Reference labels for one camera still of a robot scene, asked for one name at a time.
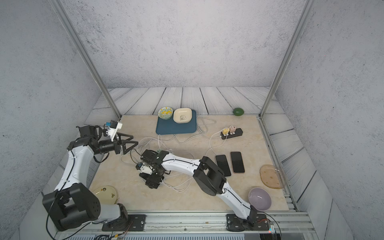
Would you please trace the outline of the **blue-cased smartphone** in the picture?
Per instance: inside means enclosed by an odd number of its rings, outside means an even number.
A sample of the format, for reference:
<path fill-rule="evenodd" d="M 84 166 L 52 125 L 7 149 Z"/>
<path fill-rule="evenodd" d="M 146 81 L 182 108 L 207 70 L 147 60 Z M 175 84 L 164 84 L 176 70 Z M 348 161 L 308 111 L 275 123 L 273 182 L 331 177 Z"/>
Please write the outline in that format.
<path fill-rule="evenodd" d="M 215 156 L 217 166 L 223 171 L 225 177 L 232 175 L 226 155 Z"/>

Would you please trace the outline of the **pink-cased smartphone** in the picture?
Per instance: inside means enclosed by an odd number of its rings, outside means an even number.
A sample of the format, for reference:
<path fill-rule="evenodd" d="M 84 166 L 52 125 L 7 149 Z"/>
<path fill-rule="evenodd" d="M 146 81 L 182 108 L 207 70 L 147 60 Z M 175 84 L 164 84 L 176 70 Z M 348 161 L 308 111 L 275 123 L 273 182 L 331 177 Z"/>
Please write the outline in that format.
<path fill-rule="evenodd" d="M 233 172 L 237 174 L 245 173 L 244 162 L 241 152 L 230 152 Z"/>

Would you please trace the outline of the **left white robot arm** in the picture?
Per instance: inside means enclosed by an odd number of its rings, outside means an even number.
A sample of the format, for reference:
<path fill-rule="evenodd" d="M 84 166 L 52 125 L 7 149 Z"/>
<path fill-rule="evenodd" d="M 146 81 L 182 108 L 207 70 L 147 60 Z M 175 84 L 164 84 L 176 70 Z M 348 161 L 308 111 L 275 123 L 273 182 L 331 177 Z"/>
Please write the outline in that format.
<path fill-rule="evenodd" d="M 68 162 L 63 176 L 52 193 L 44 195 L 43 206 L 58 231 L 75 229 L 83 224 L 102 223 L 103 231 L 126 231 L 130 217 L 122 204 L 104 205 L 87 187 L 91 162 L 96 155 L 115 152 L 127 154 L 138 145 L 133 136 L 119 133 L 122 123 L 110 121 L 104 127 L 83 126 L 80 137 L 68 146 Z"/>

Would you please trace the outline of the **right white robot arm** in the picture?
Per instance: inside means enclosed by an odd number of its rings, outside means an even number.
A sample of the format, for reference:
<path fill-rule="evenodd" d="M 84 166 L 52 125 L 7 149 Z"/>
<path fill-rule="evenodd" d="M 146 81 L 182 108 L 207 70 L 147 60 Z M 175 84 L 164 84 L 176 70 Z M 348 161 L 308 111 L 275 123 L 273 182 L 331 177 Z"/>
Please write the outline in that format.
<path fill-rule="evenodd" d="M 225 202 L 244 223 L 254 225 L 257 210 L 243 200 L 230 186 L 224 172 L 208 157 L 193 160 L 176 156 L 167 151 L 145 150 L 141 155 L 143 167 L 148 167 L 150 174 L 141 172 L 140 177 L 151 189 L 157 189 L 164 180 L 166 172 L 179 172 L 193 177 L 203 192 L 217 196 Z"/>

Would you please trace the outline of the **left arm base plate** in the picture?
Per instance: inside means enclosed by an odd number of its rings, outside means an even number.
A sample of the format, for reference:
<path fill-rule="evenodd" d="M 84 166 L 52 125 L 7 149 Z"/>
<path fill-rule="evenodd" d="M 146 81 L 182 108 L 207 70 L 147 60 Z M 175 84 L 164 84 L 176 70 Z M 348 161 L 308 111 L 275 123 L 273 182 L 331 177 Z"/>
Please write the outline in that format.
<path fill-rule="evenodd" d="M 146 215 L 127 215 L 102 226 L 103 232 L 142 232 L 145 228 Z"/>

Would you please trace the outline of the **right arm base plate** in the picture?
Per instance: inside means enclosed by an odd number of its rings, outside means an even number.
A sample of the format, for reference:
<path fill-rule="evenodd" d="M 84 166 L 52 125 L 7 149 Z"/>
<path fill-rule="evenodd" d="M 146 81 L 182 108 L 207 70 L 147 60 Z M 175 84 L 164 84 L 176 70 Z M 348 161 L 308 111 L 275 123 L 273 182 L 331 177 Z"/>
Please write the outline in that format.
<path fill-rule="evenodd" d="M 257 214 L 253 220 L 243 220 L 235 214 L 227 214 L 226 221 L 226 230 L 229 232 L 271 231 L 269 220 L 264 214 Z"/>

